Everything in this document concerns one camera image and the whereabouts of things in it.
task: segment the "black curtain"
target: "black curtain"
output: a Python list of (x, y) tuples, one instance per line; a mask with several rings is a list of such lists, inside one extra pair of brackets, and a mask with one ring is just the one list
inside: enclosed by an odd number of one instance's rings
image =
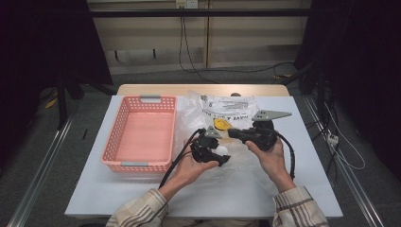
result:
[[(401, 14), (397, 1), (349, 1), (338, 43), (323, 72), (338, 101), (373, 145), (378, 158), (401, 180)], [(312, 24), (321, 22), (308, 21)], [(308, 31), (299, 55), (316, 51), (319, 32)]]
[[(47, 14), (50, 10), (66, 13)], [(77, 87), (79, 74), (94, 83), (112, 84), (92, 18), (67, 12), (89, 11), (85, 0), (5, 0), (0, 4), (0, 165), (24, 138), (44, 88)]]

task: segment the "power cord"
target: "power cord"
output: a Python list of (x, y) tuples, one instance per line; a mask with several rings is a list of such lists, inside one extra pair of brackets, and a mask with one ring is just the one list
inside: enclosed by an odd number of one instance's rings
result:
[(186, 25), (185, 25), (185, 19), (184, 19), (183, 17), (181, 18), (181, 40), (180, 40), (180, 54), (179, 54), (179, 62), (180, 62), (181, 68), (182, 68), (185, 72), (187, 72), (187, 71), (183, 68), (183, 65), (182, 65), (182, 63), (181, 63), (181, 51), (182, 51), (182, 48), (183, 48), (183, 35), (184, 35), (184, 37), (185, 37), (186, 52), (187, 52), (187, 54), (188, 54), (188, 58), (189, 58), (189, 61), (191, 62), (192, 69), (194, 70), (194, 72), (195, 72), (200, 78), (202, 78), (202, 79), (204, 79), (204, 80), (206, 80), (206, 81), (219, 84), (219, 82), (216, 82), (216, 81), (214, 81), (214, 80), (207, 79), (207, 78), (203, 77), (203, 76), (197, 71), (197, 69), (195, 68), (194, 63), (192, 62), (191, 54), (189, 53), (188, 40), (186, 39)]
[(354, 149), (354, 151), (357, 153), (357, 155), (360, 157), (363, 165), (362, 167), (358, 167), (358, 166), (353, 166), (350, 163), (348, 163), (345, 158), (342, 155), (339, 155), (339, 152), (337, 151), (336, 148), (334, 148), (333, 144), (330, 144), (329, 146), (333, 149), (333, 151), (339, 156), (339, 158), (345, 163), (347, 164), (349, 167), (353, 168), (353, 169), (357, 169), (357, 170), (361, 170), (363, 168), (365, 168), (366, 164), (365, 164), (365, 160), (363, 159), (362, 155), (360, 154), (360, 152), (351, 144), (351, 142), (349, 142), (349, 140), (342, 134), (341, 130), (339, 129), (339, 126), (337, 125), (336, 121), (334, 120), (333, 114), (331, 114), (327, 104), (324, 103), (324, 106), (326, 107), (328, 113), (330, 114), (331, 119), (333, 120), (334, 126), (336, 127), (336, 129), (338, 130), (339, 134), (344, 138), (344, 140)]
[[(185, 40), (186, 52), (187, 52), (189, 61), (191, 62), (192, 70), (188, 70), (188, 69), (183, 68), (183, 63), (182, 63), (182, 59), (181, 59), (181, 53), (182, 53), (182, 49), (183, 49), (183, 39)], [(280, 77), (280, 76), (277, 76), (276, 72), (275, 72), (275, 68), (277, 66), (284, 65), (284, 64), (292, 64), (293, 65), (293, 62), (286, 61), (286, 62), (276, 63), (274, 66), (269, 66), (269, 67), (262, 68), (262, 69), (247, 70), (247, 71), (228, 70), (228, 69), (202, 69), (202, 70), (196, 69), (195, 65), (192, 62), (191, 54), (189, 52), (189, 45), (188, 45), (188, 40), (187, 40), (187, 35), (186, 35), (185, 19), (183, 17), (181, 18), (181, 40), (180, 40), (179, 63), (180, 63), (180, 67), (182, 68), (182, 70), (184, 72), (196, 73), (200, 78), (205, 79), (205, 80), (210, 81), (210, 82), (213, 82), (213, 83), (218, 83), (218, 82), (216, 82), (214, 80), (211, 80), (211, 79), (207, 79), (207, 78), (203, 77), (200, 73), (201, 72), (257, 73), (257, 72), (263, 72), (263, 71), (267, 71), (267, 70), (272, 69), (273, 70), (273, 74), (274, 74), (273, 75), (274, 76), (274, 80), (273, 80), (273, 82), (271, 84), (273, 84), (275, 82), (276, 78)]]

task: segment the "plaid shirt sleeve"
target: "plaid shirt sleeve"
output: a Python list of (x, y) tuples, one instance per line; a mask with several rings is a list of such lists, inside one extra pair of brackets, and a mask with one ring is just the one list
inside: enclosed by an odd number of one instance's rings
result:
[(273, 226), (328, 226), (322, 210), (304, 187), (295, 187), (273, 198)]
[(123, 204), (106, 226), (161, 226), (167, 210), (167, 201), (162, 194), (156, 189), (150, 189), (142, 198)]

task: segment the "person's right hand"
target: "person's right hand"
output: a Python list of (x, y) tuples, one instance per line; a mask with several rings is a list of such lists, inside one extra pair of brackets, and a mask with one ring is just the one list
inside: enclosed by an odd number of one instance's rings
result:
[(286, 170), (283, 143), (279, 137), (277, 137), (277, 142), (274, 146), (268, 151), (259, 149), (252, 141), (247, 141), (245, 144), (248, 149), (257, 156), (263, 170), (276, 184), (279, 192), (284, 192), (295, 187), (295, 183)]

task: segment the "hand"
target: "hand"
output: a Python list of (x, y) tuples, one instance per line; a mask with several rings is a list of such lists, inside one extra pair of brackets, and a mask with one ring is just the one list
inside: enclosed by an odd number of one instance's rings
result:
[(159, 191), (166, 198), (167, 201), (183, 187), (193, 183), (198, 177), (206, 170), (218, 166), (217, 161), (208, 163), (198, 163), (192, 157), (190, 146), (183, 152), (184, 157), (177, 164), (176, 171), (168, 182), (162, 186)]
[(177, 169), (172, 179), (177, 179), (178, 182), (187, 186), (198, 179), (198, 177), (206, 170), (218, 166), (217, 161), (208, 163), (198, 163), (194, 160), (190, 146), (183, 152), (184, 157), (177, 165)]
[(245, 144), (248, 149), (257, 156), (263, 170), (276, 184), (279, 192), (284, 192), (295, 187), (295, 183), (286, 170), (283, 143), (279, 137), (277, 137), (277, 142), (274, 146), (268, 151), (259, 149), (252, 141), (247, 141)]

